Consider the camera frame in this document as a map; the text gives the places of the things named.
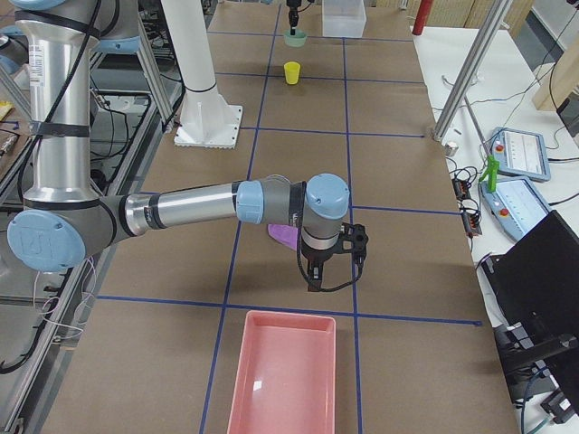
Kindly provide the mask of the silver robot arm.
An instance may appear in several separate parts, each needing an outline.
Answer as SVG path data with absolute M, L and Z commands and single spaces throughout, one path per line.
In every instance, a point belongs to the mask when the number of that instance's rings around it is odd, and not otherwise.
M 7 232 L 14 255 L 55 272 L 130 237 L 234 217 L 298 231 L 297 262 L 312 291 L 336 254 L 362 260 L 362 227 L 345 222 L 349 190 L 337 175 L 292 183 L 279 175 L 166 193 L 100 196 L 90 185 L 90 54 L 141 47 L 134 1 L 18 1 L 28 42 L 33 185 Z
M 297 31 L 298 24 L 299 24 L 299 14 L 303 13 L 305 10 L 307 10 L 314 3 L 314 0 L 307 0 L 306 6 L 303 6 L 302 3 L 303 3 L 302 0 L 287 0 L 286 1 L 286 6 L 289 9 L 289 11 L 288 11 L 289 28 L 290 28 L 289 34 L 291 36 L 296 35 L 296 31 Z

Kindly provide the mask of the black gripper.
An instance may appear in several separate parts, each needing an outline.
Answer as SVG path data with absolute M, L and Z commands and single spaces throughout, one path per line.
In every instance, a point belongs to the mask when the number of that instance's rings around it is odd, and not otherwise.
M 310 247 L 306 243 L 301 244 L 301 254 L 307 260 L 307 282 L 308 292 L 335 292 L 338 287 L 323 288 L 323 268 L 324 264 L 332 258 L 336 252 L 336 247 L 318 250 Z
M 289 34 L 291 36 L 296 35 L 296 30 L 299 23 L 299 8 L 297 6 L 291 6 L 289 8 Z

